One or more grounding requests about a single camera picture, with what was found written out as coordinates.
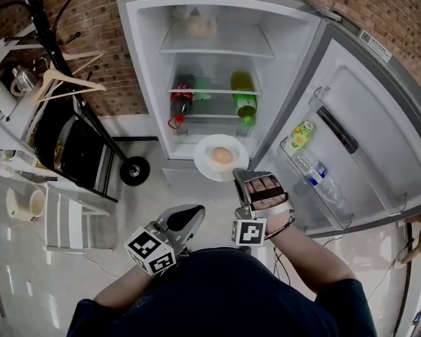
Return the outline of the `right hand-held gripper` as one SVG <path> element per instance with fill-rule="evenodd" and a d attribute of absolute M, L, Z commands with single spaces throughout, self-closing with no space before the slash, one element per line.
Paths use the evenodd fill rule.
<path fill-rule="evenodd" d="M 237 246 L 262 246 L 264 240 L 277 236 L 295 222 L 293 216 L 294 208 L 290 203 L 288 193 L 283 189 L 273 173 L 269 171 L 248 171 L 243 168 L 235 168 L 232 173 L 240 202 L 240 207 L 235 210 L 236 220 L 232 226 L 232 241 Z M 246 183 L 265 176 L 275 178 L 280 186 L 274 190 L 256 192 L 253 195 L 249 195 Z M 264 210 L 255 210 L 251 205 L 251 198 L 254 201 L 266 199 L 269 197 L 269 192 L 278 195 L 286 194 L 288 199 L 277 206 Z M 281 227 L 268 232 L 267 221 L 282 213 L 286 215 L 288 220 Z"/>

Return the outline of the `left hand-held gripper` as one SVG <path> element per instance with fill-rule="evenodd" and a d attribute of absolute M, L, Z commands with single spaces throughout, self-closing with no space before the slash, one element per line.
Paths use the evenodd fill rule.
<path fill-rule="evenodd" d="M 200 204 L 185 204 L 168 210 L 148 225 L 138 227 L 126 241 L 131 260 L 149 275 L 157 275 L 177 263 L 187 251 L 206 215 Z"/>

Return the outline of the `person's right hand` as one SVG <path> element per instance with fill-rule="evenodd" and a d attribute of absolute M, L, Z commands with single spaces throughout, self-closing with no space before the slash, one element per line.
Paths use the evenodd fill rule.
<path fill-rule="evenodd" d="M 245 186 L 248 190 L 249 195 L 253 195 L 256 192 L 274 190 L 275 188 L 278 188 L 280 184 L 275 178 L 265 176 L 249 181 L 245 184 Z M 251 198 L 252 207 L 255 210 L 264 210 L 282 204 L 288 199 L 286 194 L 278 195 L 269 192 L 268 196 L 268 198 L 261 199 L 258 201 L 254 201 L 253 198 Z"/>

